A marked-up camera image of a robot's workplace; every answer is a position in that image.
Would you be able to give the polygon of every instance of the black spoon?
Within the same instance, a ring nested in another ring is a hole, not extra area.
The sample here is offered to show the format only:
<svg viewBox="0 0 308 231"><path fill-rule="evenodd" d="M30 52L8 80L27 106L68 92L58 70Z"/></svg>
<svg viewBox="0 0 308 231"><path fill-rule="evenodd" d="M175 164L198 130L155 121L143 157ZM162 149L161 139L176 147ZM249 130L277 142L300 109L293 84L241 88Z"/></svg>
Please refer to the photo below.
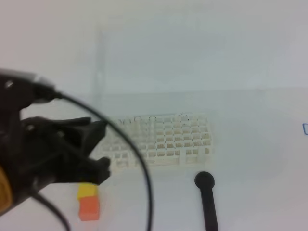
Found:
<svg viewBox="0 0 308 231"><path fill-rule="evenodd" d="M215 185L214 177L208 172L199 172L194 183L201 191L205 230L218 231L216 210L212 188Z"/></svg>

